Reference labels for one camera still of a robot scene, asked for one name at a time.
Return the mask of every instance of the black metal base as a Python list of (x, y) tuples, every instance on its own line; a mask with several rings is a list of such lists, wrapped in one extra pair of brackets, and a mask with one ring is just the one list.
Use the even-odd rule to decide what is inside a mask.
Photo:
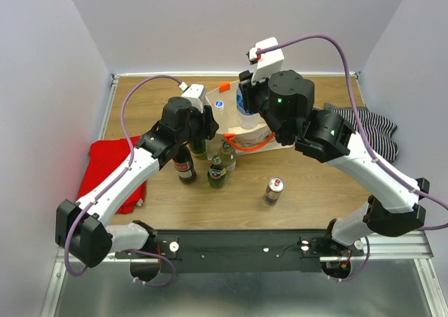
[[(325, 233), (325, 230), (160, 230), (155, 243), (178, 273), (321, 272), (321, 256), (341, 255), (341, 251), (321, 252)], [(304, 240), (309, 242), (308, 251), (300, 248)], [(175, 253), (169, 249), (173, 241), (179, 245)], [(353, 256), (363, 254), (355, 248), (351, 250)], [(126, 252), (116, 253), (116, 257), (147, 258)], [(157, 274), (156, 266), (132, 262), (131, 273), (148, 281)], [(169, 273), (171, 269), (161, 262), (160, 272)]]

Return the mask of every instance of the red cloth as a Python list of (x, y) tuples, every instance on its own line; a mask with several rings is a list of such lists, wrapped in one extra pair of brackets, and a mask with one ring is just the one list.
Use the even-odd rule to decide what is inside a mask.
[[(132, 144), (139, 140), (140, 136), (131, 137)], [(95, 189), (112, 171), (117, 169), (129, 155), (129, 146), (126, 139), (101, 140), (90, 146), (90, 161), (87, 171), (78, 192), (78, 198)], [(123, 203), (117, 213), (131, 213), (137, 202), (146, 196), (146, 183), (140, 185), (134, 193)]]

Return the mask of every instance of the metal frame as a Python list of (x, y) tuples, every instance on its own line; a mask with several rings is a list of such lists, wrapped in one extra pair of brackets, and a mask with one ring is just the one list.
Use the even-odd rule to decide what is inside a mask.
[(417, 259), (414, 261), (432, 315), (434, 317), (448, 316), (447, 302), (435, 273), (433, 261), (431, 259)]
[(47, 295), (43, 301), (41, 317), (51, 317), (55, 315), (57, 301), (59, 300), (65, 274), (64, 262), (56, 261), (53, 273), (51, 274), (50, 284), (48, 285)]
[[(125, 73), (121, 75), (112, 75), (112, 84), (110, 96), (106, 106), (103, 122), (101, 124), (98, 139), (103, 139), (106, 132), (107, 122), (111, 112), (112, 103), (116, 94), (118, 81), (121, 76), (153, 76), (165, 72), (152, 73)], [(238, 72), (169, 72), (168, 74), (175, 76), (237, 76)], [(304, 73), (306, 76), (341, 76), (343, 73)], [(416, 270), (425, 292), (426, 300), (434, 317), (448, 316), (448, 307), (445, 297), (442, 293), (437, 275), (435, 273), (431, 258), (433, 253), (425, 232), (414, 231), (407, 233), (398, 238), (383, 237), (378, 234), (369, 236), (372, 260), (399, 260), (414, 259)], [(362, 260), (364, 257), (352, 258), (353, 260)], [(73, 256), (70, 256), (71, 262), (79, 262)], [(334, 258), (321, 258), (321, 261), (331, 261)], [(138, 262), (158, 262), (157, 259), (139, 259)], [(129, 262), (129, 260), (117, 259), (114, 253), (109, 254), (103, 262)], [(66, 269), (64, 266), (64, 251), (59, 248), (53, 273), (48, 286), (47, 295), (43, 303), (41, 317), (51, 317), (55, 315), (57, 302), (64, 282)]]

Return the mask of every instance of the gray wall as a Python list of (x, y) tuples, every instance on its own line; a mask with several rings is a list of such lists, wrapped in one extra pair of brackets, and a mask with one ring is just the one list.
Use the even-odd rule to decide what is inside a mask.
[[(448, 2), (403, 0), (364, 67), (360, 83), (369, 108), (398, 124), (397, 167), (431, 181), (448, 202)], [(448, 212), (422, 201), (428, 225)], [(434, 265), (448, 295), (448, 230), (429, 232)]]
[(0, 0), (0, 316), (40, 316), (109, 72), (71, 0)]
[[(114, 73), (239, 71), (245, 52), (275, 36), (323, 32), (360, 70), (401, 0), (73, 0)], [(307, 41), (285, 67), (342, 72), (334, 49)]]

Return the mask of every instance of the beer bottle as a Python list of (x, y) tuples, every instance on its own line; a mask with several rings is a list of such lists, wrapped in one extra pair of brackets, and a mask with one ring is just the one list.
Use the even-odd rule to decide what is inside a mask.
[(191, 140), (188, 147), (194, 157), (204, 157), (207, 153), (205, 140)]
[(173, 161), (179, 179), (183, 184), (191, 184), (196, 181), (195, 165), (193, 164), (190, 151), (185, 145), (180, 146), (179, 152), (173, 157)]
[(210, 186), (214, 189), (221, 189), (225, 184), (226, 170), (221, 163), (221, 158), (214, 155), (211, 158), (212, 164), (210, 166), (209, 172), (207, 173), (207, 178), (209, 179)]
[(228, 142), (224, 142), (223, 146), (219, 148), (218, 156), (227, 172), (235, 170), (235, 166), (237, 165), (237, 153)]

